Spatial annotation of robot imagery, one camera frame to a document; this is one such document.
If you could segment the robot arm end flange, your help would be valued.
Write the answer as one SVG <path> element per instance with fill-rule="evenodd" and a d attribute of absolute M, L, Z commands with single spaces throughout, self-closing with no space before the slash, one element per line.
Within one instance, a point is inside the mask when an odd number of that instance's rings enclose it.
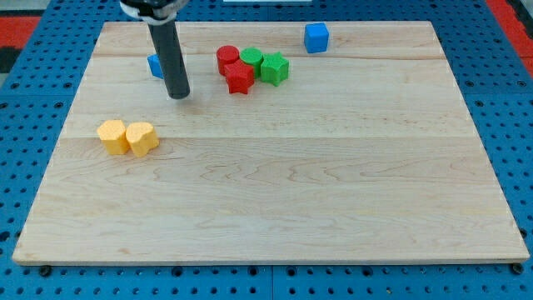
<path fill-rule="evenodd" d="M 176 18 L 189 0 L 120 0 L 121 9 L 131 18 L 161 25 Z"/>

